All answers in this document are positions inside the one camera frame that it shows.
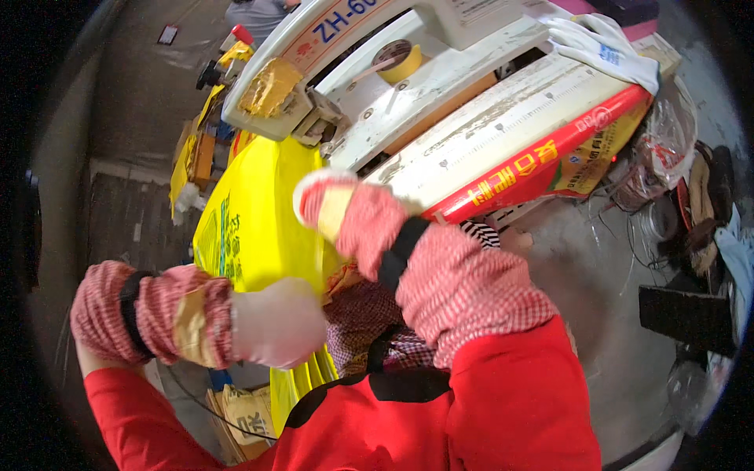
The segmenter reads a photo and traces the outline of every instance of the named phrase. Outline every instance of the cardboard box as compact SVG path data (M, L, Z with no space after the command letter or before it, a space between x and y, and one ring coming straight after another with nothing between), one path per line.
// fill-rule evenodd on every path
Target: cardboard box
M270 415L270 387L265 386L252 391L242 391L244 393L250 393L252 400L246 401L247 407L244 408L244 416L236 417L235 422L238 422L238 425L246 430L261 433L262 435L275 436ZM228 420L228 417L225 415L223 393L223 391L215 392L213 390L207 390L207 407ZM231 431L233 429L225 421L211 415L210 423L220 442L222 460L229 466L253 460L270 448L273 443L271 440L264 440L249 435L242 440L246 442L246 444L242 445L238 443Z

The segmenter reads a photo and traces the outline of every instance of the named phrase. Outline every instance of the masking tape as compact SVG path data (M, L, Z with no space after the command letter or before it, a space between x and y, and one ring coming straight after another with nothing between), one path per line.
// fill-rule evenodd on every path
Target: masking tape
M372 60L372 65L376 66L380 62L400 55L405 55L403 60L377 72L377 75L391 85L405 80L419 68L421 65L421 48L419 45L414 44L412 46L410 41L399 39L385 45Z

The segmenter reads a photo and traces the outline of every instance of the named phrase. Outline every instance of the person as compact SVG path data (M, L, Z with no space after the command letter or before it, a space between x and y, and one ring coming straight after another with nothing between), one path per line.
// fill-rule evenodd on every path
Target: person
M232 0L225 11L225 22L233 28L242 25L259 49L272 31L301 0Z
M434 365L401 362L411 349L380 365L390 355L370 346L366 361L342 362L342 378L301 398L273 446L232 469L601 469L584 374L524 258L504 246L484 249L457 226L411 217L389 190L332 171L299 183L294 210L356 262L363 280L333 304L357 303L351 313L359 315L346 320L361 324L361 345L390 338L370 330L370 310L393 312L387 293L403 321L391 334L410 329ZM139 366L149 353L168 362L256 358L290 366L319 347L323 314L285 294L296 289L245 298L191 265L137 276L134 294L133 268L114 263L90 268L71 310L87 397L108 449L123 470L224 469ZM244 353L233 346L239 338L248 340Z

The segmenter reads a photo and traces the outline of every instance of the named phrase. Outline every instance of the sewing machine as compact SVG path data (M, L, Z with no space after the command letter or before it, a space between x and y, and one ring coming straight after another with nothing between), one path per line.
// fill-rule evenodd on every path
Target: sewing machine
M558 162L588 165L565 157L620 116L643 115L651 97L553 54L547 27L524 13L542 20L569 14L549 2L534 4L532 10L515 0L310 2L255 52L225 99L222 119L269 139L320 144L330 166L390 185L432 219L458 222L535 199L555 191L561 172L581 178L582 167L561 169ZM420 50L413 70L391 81L378 73L359 77L389 57L398 40L408 41L410 54ZM658 35L634 44L661 62L664 76L678 66L678 54ZM406 51L400 59L409 62ZM563 191L572 187L566 181Z

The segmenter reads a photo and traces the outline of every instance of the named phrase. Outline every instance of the yellow plastic bag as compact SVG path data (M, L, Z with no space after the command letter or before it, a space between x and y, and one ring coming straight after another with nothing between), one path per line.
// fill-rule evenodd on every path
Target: yellow plastic bag
M195 263L213 276L229 278L238 292L299 277L324 294L329 276L342 261L332 244L301 226L293 213L296 184L321 167L317 149L290 137L275 142L257 136L233 160L207 201L194 234ZM293 370L270 370L276 434L304 394L323 384L325 375L337 378L328 357L323 347ZM324 374L323 364L328 368Z

